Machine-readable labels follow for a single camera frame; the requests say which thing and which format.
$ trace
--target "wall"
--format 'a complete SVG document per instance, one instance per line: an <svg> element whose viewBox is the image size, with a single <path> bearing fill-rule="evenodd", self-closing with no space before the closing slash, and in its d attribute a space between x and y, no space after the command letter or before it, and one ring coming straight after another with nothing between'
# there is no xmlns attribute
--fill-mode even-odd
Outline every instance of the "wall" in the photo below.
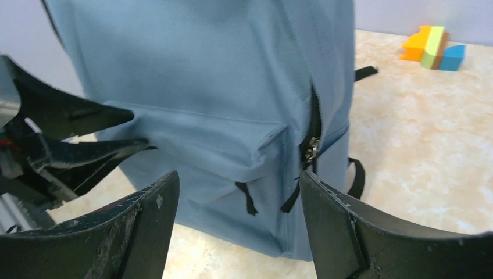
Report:
<svg viewBox="0 0 493 279"><path fill-rule="evenodd" d="M0 53L51 86L83 96L39 0L0 0Z"/></svg>
<svg viewBox="0 0 493 279"><path fill-rule="evenodd" d="M492 0L354 1L358 29L412 35L420 25L445 26L451 41L493 45Z"/></svg>

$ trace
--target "beige surface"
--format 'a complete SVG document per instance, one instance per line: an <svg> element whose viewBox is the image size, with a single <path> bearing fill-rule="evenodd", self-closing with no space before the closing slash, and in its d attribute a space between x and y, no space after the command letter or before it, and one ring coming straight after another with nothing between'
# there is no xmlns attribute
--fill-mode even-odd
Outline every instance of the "beige surface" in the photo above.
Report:
<svg viewBox="0 0 493 279"><path fill-rule="evenodd" d="M358 31L351 155L366 166L363 200L426 226L493 229L493 48L467 46L459 72L400 61L405 37ZM133 191L119 170L52 211L57 221ZM176 225L165 278L315 278L313 263L272 259Z"/></svg>

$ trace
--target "black strap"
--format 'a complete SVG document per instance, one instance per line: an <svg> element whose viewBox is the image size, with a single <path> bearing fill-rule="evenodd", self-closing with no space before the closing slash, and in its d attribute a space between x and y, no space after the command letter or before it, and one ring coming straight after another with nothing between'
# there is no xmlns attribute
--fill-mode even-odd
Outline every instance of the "black strap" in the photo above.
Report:
<svg viewBox="0 0 493 279"><path fill-rule="evenodd" d="M299 196L299 179L298 179L298 183L296 184L296 189L294 189L291 196L281 206L281 211L284 213L289 213L291 211L291 209L293 208L294 203L298 199L298 196Z"/></svg>
<svg viewBox="0 0 493 279"><path fill-rule="evenodd" d="M349 189L348 195L352 196L353 198L360 199L363 190L365 188L365 168L363 167L363 164L357 159L354 158L349 158L348 159L348 167L351 164L355 165L355 179L353 181L353 185L351 186L351 189ZM293 191L291 196L286 200L286 202L281 206L281 211L284 213L289 213L291 209L293 208L296 200L298 199L299 196L299 180L296 185L296 189Z"/></svg>
<svg viewBox="0 0 493 279"><path fill-rule="evenodd" d="M349 164L351 163L355 165L355 179L351 189L349 189L348 195L360 199L361 195L363 195L363 190L365 189L366 172L360 160L349 157Z"/></svg>
<svg viewBox="0 0 493 279"><path fill-rule="evenodd" d="M250 196L250 192L248 191L248 186L245 182L235 182L234 185L238 187L246 196L246 211L250 215L257 215L259 213L253 204L252 196Z"/></svg>
<svg viewBox="0 0 493 279"><path fill-rule="evenodd" d="M366 66L355 71L355 82L378 73L378 69L373 66Z"/></svg>

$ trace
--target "zipper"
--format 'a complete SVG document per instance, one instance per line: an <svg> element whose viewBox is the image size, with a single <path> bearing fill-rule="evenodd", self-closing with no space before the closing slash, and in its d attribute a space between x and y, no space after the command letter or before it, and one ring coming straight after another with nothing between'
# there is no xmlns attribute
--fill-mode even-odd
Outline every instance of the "zipper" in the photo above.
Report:
<svg viewBox="0 0 493 279"><path fill-rule="evenodd" d="M306 133L305 140L300 144L300 154L302 156L302 170L307 170L313 166L313 173L317 173L317 156L322 134L322 120L320 113L320 99L312 85L312 108L310 116L310 127Z"/></svg>
<svg viewBox="0 0 493 279"><path fill-rule="evenodd" d="M317 173L317 157L319 153L320 137L322 134L322 120L320 113L320 99L312 84L312 107L310 115L310 127L306 133L306 137L303 142L299 145L299 151L301 155L302 167L301 170L305 171L310 166L314 173ZM281 206L281 211L284 213L289 213L293 208L296 200L299 197L299 179L298 184L294 192L287 199L286 202Z"/></svg>

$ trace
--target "blue backpack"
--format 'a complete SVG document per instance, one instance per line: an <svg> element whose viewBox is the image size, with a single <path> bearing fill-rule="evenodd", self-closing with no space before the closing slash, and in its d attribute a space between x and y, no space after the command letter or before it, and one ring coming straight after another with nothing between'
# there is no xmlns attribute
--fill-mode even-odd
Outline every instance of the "blue backpack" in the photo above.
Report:
<svg viewBox="0 0 493 279"><path fill-rule="evenodd" d="M353 1L44 2L87 98L135 114L97 138L157 147L121 165L136 189L177 170L177 223L312 260L298 176L348 191Z"/></svg>

